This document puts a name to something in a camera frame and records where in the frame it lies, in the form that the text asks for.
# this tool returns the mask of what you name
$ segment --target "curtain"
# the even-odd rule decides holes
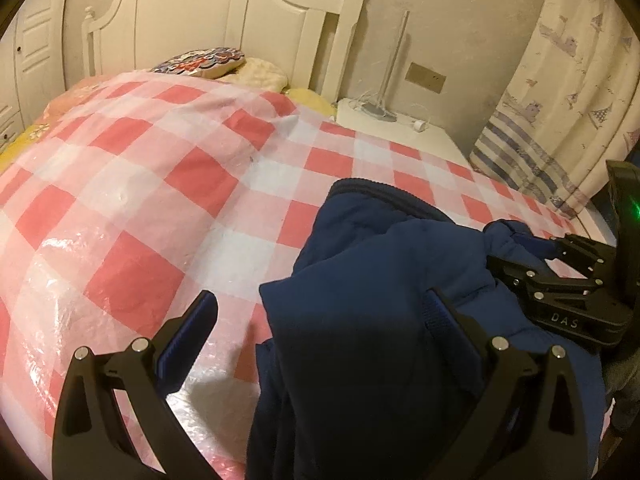
[[[569,218],[640,137],[640,44],[614,0],[545,0],[472,166]]]

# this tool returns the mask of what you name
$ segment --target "blue jacket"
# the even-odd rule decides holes
[[[507,221],[476,231],[395,188],[336,183],[292,276],[260,287],[273,338],[256,351],[247,479],[416,479],[446,450],[477,396],[425,324],[433,287],[489,337],[533,352],[566,348],[592,470],[605,411],[600,359],[533,325],[486,269],[494,254],[552,272],[515,232],[530,233]]]

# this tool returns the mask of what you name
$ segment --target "headboard panel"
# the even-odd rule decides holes
[[[82,24],[85,75],[150,68],[188,50],[232,46],[307,88],[328,12],[338,25],[322,96],[337,99],[364,0],[113,0]]]

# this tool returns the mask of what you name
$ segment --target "wall outlet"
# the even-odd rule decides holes
[[[425,66],[418,65],[417,63],[411,63],[411,65],[409,65],[409,70],[406,71],[405,79],[410,83],[417,84],[427,90],[431,90],[432,92],[439,94],[442,92],[447,76],[438,74],[437,72],[434,72]]]

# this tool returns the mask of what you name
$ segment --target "checkered plastic sheet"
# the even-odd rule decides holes
[[[124,349],[206,288],[219,321],[168,402],[220,475],[242,478],[254,343],[269,336],[258,285],[289,276],[328,189],[349,176],[401,187],[472,228],[508,218],[546,237],[572,230],[502,184],[272,92],[127,73],[65,114],[0,176],[0,410],[29,457],[50,477],[75,348]]]

